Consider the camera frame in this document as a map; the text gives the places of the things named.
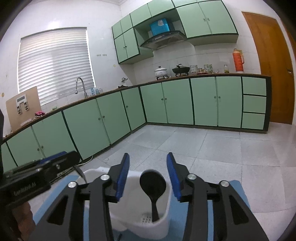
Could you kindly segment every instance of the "glass bottle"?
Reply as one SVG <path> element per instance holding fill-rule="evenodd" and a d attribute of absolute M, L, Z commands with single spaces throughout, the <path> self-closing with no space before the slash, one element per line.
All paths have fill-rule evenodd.
<path fill-rule="evenodd" d="M 227 64 L 224 65 L 224 73 L 229 74 L 229 67 L 227 66 Z"/>

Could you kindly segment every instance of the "window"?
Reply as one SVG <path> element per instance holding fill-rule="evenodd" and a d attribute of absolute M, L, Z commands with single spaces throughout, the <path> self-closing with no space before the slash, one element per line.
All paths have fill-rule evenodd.
<path fill-rule="evenodd" d="M 86 28 L 66 28 L 21 39 L 18 92 L 37 86 L 40 104 L 74 94 L 76 79 L 95 87 Z"/>

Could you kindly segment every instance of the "orange thermos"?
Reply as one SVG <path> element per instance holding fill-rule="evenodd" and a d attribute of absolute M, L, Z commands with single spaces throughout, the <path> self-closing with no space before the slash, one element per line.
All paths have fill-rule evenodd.
<path fill-rule="evenodd" d="M 236 72 L 244 73 L 244 67 L 242 66 L 244 64 L 244 56 L 237 49 L 234 49 L 232 55 Z"/>

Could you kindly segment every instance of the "white basket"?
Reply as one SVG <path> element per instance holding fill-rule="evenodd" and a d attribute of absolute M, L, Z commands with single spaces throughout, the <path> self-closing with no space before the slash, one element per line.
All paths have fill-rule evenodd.
<path fill-rule="evenodd" d="M 102 174 L 108 173 L 109 168 L 99 167 L 84 172 L 88 182 L 92 182 Z M 170 201 L 172 188 L 167 182 L 164 194 L 158 199 L 156 206 L 160 219 L 151 222 L 151 201 L 140 186 L 142 172 L 129 171 L 123 196 L 118 203 L 109 203 L 112 228 L 117 231 L 129 229 L 136 235 L 147 239 L 162 239 L 168 234 L 170 217 Z M 83 184 L 81 177 L 78 184 Z"/>

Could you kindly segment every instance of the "blue box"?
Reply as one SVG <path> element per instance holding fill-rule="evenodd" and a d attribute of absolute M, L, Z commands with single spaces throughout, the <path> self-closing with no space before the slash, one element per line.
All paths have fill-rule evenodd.
<path fill-rule="evenodd" d="M 151 23 L 150 27 L 151 27 L 153 36 L 170 31 L 169 24 L 165 18 L 155 21 L 154 23 Z"/>

